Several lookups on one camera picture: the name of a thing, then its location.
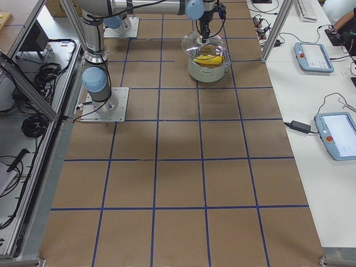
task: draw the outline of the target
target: white desk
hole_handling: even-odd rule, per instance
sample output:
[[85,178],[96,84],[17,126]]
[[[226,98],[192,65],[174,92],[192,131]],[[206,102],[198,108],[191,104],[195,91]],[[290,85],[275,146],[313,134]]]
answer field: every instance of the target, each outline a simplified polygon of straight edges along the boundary
[[[293,33],[307,42],[317,40],[317,28],[330,22],[318,1],[311,1],[318,22],[303,22],[293,6],[282,32]],[[255,5],[261,10],[270,10],[275,3]],[[275,15],[261,15],[270,23],[276,18]],[[324,44],[330,57],[344,56],[340,47],[331,45],[324,29],[326,27],[319,29],[319,43]],[[299,68],[293,51],[298,40],[290,35],[282,36],[285,43],[273,48],[266,64],[284,121],[308,123],[315,130],[313,117],[324,96],[333,92],[341,93],[350,105],[356,105],[356,88],[350,80],[350,58],[333,62],[333,73],[306,73]],[[328,97],[321,113],[349,111],[342,109],[338,98]],[[350,114],[356,120],[356,114],[351,111]],[[291,129],[287,133],[322,246],[356,248],[356,161],[334,161],[319,135],[305,135]]]

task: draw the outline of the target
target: mounting plate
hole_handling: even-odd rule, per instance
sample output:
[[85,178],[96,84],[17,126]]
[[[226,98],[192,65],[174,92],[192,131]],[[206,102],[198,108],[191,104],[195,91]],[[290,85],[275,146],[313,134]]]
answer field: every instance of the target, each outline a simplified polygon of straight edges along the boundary
[[128,18],[131,22],[131,29],[123,34],[115,32],[111,28],[106,28],[104,31],[104,39],[125,39],[125,38],[137,38],[139,32],[140,18]]
[[[93,106],[88,105],[84,106],[83,109],[83,117],[81,117],[81,122],[90,122],[90,123],[102,123],[102,122],[125,122],[126,116],[126,107],[127,107],[127,100],[128,100],[128,87],[113,87],[111,88],[112,96],[118,99],[117,108],[113,111],[107,111],[103,113],[92,112]],[[86,102],[90,102],[91,97],[88,94],[86,98]]]

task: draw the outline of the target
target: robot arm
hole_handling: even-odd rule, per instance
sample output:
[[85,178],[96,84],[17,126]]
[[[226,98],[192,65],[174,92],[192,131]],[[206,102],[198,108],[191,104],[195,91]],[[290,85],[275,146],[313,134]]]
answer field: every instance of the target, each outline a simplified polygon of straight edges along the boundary
[[[209,23],[214,13],[225,18],[225,6],[219,0],[76,0],[83,9],[86,70],[83,84],[92,98],[93,107],[101,112],[114,110],[117,100],[112,96],[104,49],[104,19],[125,18],[127,14],[186,14],[191,20],[200,21],[202,43],[210,37]],[[105,21],[111,24],[115,19]]]

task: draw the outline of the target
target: grid square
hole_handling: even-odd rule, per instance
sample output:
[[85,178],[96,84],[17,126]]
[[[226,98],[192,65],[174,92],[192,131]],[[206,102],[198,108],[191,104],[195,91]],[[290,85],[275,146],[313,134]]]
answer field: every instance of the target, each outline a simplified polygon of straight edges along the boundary
[[127,121],[118,125],[113,159],[154,160],[157,122]]
[[106,207],[152,207],[154,161],[111,162]]
[[11,27],[3,27],[0,31],[0,48],[1,52],[4,54],[8,54],[10,49],[13,47],[17,37],[20,32],[23,30],[23,26],[11,26]]
[[99,215],[100,211],[51,211],[39,257],[51,267],[91,266]]
[[150,266],[151,224],[152,211],[104,211],[95,266]]
[[228,18],[251,18],[249,7],[246,2],[229,3],[229,1],[224,1],[224,5],[226,6]]
[[128,49],[127,60],[159,61],[161,59],[161,40],[133,39]]
[[30,14],[36,5],[38,5],[36,0],[18,0],[16,5],[11,0],[1,0],[1,12],[10,12],[12,14],[6,25],[18,26],[26,24],[27,18],[31,16]]
[[123,62],[110,62],[108,70],[110,73],[110,80],[112,87],[120,87],[122,74],[123,74]]
[[281,118],[272,88],[238,89],[243,118]]
[[188,59],[162,63],[161,87],[196,88],[196,80],[188,73]]
[[183,39],[192,29],[191,20],[164,20],[163,38]]
[[108,159],[114,124],[76,123],[66,159]]
[[255,39],[228,39],[228,45],[231,60],[259,60],[261,57],[261,47]]
[[308,208],[260,212],[271,266],[318,266],[323,248]]
[[165,14],[165,16],[164,16],[164,19],[166,19],[166,20],[168,20],[168,19],[175,19],[175,20],[177,20],[177,19],[179,19],[179,20],[189,20],[188,19],[188,17],[187,17],[187,15],[173,15],[173,14]]
[[157,167],[156,206],[204,206],[200,161],[159,161]]
[[293,159],[252,160],[259,205],[308,204]]
[[258,61],[233,62],[236,87],[271,87],[266,64]]
[[105,52],[108,55],[109,61],[120,60],[124,61],[126,58],[128,40],[126,39],[104,39]]
[[157,89],[130,89],[126,120],[156,120],[157,106]]
[[101,207],[107,165],[64,162],[52,207]]
[[247,160],[204,162],[208,206],[256,204]]
[[209,266],[204,210],[156,211],[154,266]]
[[182,49],[181,39],[164,39],[162,41],[162,60],[183,61],[187,64],[188,55]]
[[283,121],[245,121],[250,157],[292,157]]
[[160,122],[159,159],[200,159],[198,122]]
[[199,89],[203,120],[238,119],[239,108],[234,89]]
[[159,62],[127,62],[123,77],[123,86],[158,88],[159,78]]
[[225,32],[230,38],[256,38],[257,42],[257,33],[251,19],[227,19]]
[[246,157],[240,121],[204,121],[201,128],[204,158]]
[[161,120],[197,120],[196,90],[161,90]]
[[137,38],[154,39],[162,38],[162,20],[142,20],[139,24]]
[[212,266],[267,267],[255,209],[209,210],[208,217]]

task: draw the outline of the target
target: glass pot lid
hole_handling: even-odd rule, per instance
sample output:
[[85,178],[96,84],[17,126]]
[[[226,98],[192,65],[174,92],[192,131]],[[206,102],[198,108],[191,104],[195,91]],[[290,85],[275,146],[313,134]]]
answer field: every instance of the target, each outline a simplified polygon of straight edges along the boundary
[[202,42],[199,32],[191,32],[182,40],[183,51],[192,58],[199,58],[200,60],[210,60],[215,57],[225,57],[224,41],[220,36],[210,37],[205,43]]

